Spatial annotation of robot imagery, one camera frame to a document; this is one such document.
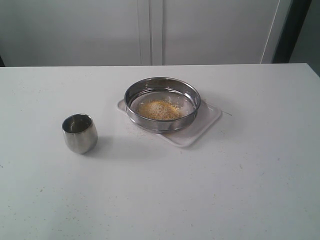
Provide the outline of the yellow grain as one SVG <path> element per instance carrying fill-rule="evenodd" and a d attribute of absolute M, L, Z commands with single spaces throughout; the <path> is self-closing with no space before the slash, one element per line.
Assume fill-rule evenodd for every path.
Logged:
<path fill-rule="evenodd" d="M 137 112 L 142 117 L 157 121 L 171 121 L 181 117 L 177 106 L 163 100 L 141 103 Z"/>

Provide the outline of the white cabinet doors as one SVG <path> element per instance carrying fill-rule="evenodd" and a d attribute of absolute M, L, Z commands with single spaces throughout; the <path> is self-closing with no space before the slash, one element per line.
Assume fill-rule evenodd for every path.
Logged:
<path fill-rule="evenodd" d="M 7 67 L 270 63 L 290 0 L 3 0 Z"/>

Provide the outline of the round stainless steel sieve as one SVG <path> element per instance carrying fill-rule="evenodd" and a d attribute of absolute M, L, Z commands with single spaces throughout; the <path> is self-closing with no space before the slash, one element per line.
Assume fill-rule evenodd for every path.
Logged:
<path fill-rule="evenodd" d="M 140 104 L 165 101 L 179 108 L 180 118 L 153 120 L 138 114 Z M 170 77 L 150 77 L 132 84 L 124 94 L 125 111 L 137 126 L 153 133 L 172 133 L 188 127 L 201 106 L 201 96 L 190 84 Z"/>

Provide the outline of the stainless steel cup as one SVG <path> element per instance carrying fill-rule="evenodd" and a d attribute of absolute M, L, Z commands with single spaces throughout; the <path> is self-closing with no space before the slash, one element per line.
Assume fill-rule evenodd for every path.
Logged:
<path fill-rule="evenodd" d="M 66 118 L 62 123 L 65 144 L 76 154 L 85 154 L 98 142 L 98 132 L 93 119 L 84 113 Z"/>

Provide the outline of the white plastic tray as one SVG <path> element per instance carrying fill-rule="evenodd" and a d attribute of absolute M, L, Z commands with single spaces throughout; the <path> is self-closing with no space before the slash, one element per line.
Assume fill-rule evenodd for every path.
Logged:
<path fill-rule="evenodd" d="M 173 146 L 187 148 L 195 143 L 222 115 L 222 110 L 204 100 L 193 123 L 185 129 L 172 133 L 153 133 Z"/>

